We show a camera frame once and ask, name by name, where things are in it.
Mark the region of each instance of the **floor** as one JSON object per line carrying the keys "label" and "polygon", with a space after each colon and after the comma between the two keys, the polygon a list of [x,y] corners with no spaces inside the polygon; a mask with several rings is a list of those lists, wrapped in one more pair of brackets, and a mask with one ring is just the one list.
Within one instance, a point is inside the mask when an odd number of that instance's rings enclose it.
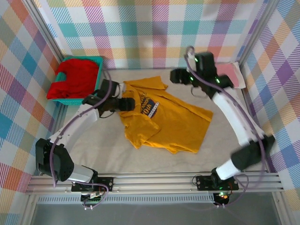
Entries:
{"label": "floor", "polygon": [[[169,85],[167,91],[170,94],[213,111],[213,120],[197,154],[179,152],[173,155],[165,149],[147,146],[135,149],[124,136],[124,126],[118,114],[114,114],[98,120],[78,139],[70,153],[75,163],[100,173],[207,172],[227,161],[230,153],[239,147],[235,133],[220,109],[209,98],[193,97],[188,86],[172,84],[170,70],[113,70],[110,74],[117,82],[160,75]],[[200,90],[195,94],[203,95]],[[65,122],[77,109],[77,106],[68,107]],[[260,170],[260,165],[249,170]]]}

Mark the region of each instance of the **colorful plaid pattern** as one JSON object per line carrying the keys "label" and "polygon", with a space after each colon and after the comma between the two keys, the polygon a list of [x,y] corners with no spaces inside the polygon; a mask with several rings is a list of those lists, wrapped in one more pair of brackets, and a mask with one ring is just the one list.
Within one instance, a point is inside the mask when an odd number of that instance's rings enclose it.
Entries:
{"label": "colorful plaid pattern", "polygon": [[0,6],[0,224],[15,225],[35,142],[54,125],[58,106],[46,93],[58,63],[21,0]]}
{"label": "colorful plaid pattern", "polygon": [[198,52],[213,52],[218,61],[230,61],[239,51],[237,43],[244,41],[242,34],[250,32],[249,38],[252,33],[246,24],[259,2],[47,0],[47,11],[35,1],[63,53],[68,54],[67,45],[72,55],[103,56],[106,68],[131,69],[185,66],[183,54],[189,45]]}
{"label": "colorful plaid pattern", "polygon": [[300,224],[300,1],[281,0],[242,72],[255,121],[275,135],[271,158]]}

